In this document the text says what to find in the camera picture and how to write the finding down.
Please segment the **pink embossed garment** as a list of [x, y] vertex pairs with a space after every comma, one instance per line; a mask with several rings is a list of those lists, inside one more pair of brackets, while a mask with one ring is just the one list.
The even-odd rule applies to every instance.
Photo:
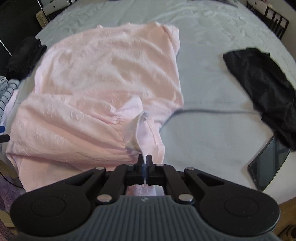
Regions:
[[164, 160], [162, 125], [183, 107], [179, 30], [98, 26], [53, 45], [18, 106], [6, 156], [33, 191], [87, 170]]

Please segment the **grey striped folded clothes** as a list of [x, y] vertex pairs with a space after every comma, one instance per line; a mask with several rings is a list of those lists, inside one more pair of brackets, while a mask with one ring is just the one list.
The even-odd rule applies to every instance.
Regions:
[[19, 80], [7, 80], [6, 77], [1, 76], [1, 120], [3, 119], [6, 105], [11, 100], [14, 91], [19, 87], [19, 85]]

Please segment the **folded black clothes pile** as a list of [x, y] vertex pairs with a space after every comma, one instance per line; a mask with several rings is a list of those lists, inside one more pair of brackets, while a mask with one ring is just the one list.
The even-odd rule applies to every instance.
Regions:
[[23, 39], [15, 48], [6, 66], [3, 76], [7, 80], [23, 80], [34, 69], [46, 52], [47, 46], [33, 36]]

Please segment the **folded light pink cloth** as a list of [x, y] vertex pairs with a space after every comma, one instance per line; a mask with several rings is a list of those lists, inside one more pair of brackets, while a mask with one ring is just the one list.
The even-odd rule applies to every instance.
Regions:
[[11, 99], [9, 100], [9, 102], [6, 104], [6, 107], [4, 109], [4, 114], [3, 114], [3, 118], [1, 120], [1, 124], [4, 124], [6, 122], [6, 119], [8, 118], [15, 102], [16, 102], [16, 98], [18, 97], [19, 94], [19, 90], [15, 90], [11, 96]]

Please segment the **grey bed sheet mattress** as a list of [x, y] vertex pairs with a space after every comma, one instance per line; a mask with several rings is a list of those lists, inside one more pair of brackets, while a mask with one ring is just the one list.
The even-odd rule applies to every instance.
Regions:
[[[49, 50], [67, 37], [98, 26], [153, 22], [177, 27], [180, 39], [176, 62], [183, 107], [159, 131], [165, 146], [162, 163], [177, 170], [195, 167], [255, 188], [247, 167], [273, 132], [229, 72], [223, 54], [257, 48], [270, 54], [292, 84], [295, 61], [245, 7], [215, 1], [78, 1], [37, 37]], [[36, 69], [25, 81], [18, 106], [35, 87]]]

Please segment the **black smartphone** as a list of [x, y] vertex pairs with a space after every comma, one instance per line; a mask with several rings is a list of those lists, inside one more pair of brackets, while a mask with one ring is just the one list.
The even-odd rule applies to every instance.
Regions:
[[289, 154], [290, 148], [284, 146], [276, 136], [273, 136], [256, 155], [247, 170], [258, 191], [263, 192], [268, 187]]

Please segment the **cream radiator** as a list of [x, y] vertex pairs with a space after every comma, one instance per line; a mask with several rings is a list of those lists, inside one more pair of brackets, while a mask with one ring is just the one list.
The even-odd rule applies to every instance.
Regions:
[[41, 28], [46, 27], [46, 25], [48, 25], [49, 23], [42, 9], [36, 13], [36, 19], [39, 25], [41, 26]]

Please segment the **white left nightstand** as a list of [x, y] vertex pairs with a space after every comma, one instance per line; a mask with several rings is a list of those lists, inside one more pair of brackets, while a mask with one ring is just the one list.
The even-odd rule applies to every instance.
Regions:
[[45, 16], [49, 16], [61, 9], [67, 8], [70, 5], [74, 4], [75, 0], [55, 0], [55, 1], [47, 1], [43, 6], [42, 10]]

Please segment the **small black garment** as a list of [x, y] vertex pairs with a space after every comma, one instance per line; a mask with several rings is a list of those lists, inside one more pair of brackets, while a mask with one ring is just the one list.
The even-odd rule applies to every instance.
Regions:
[[246, 48], [223, 54], [223, 60], [261, 120], [284, 146], [295, 151], [295, 89], [270, 54]]

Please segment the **right nightstand dark frame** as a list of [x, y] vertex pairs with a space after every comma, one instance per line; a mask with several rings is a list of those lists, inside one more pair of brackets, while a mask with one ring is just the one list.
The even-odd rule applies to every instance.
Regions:
[[246, 7], [252, 11], [267, 27], [282, 39], [290, 21], [264, 1], [247, 1]]

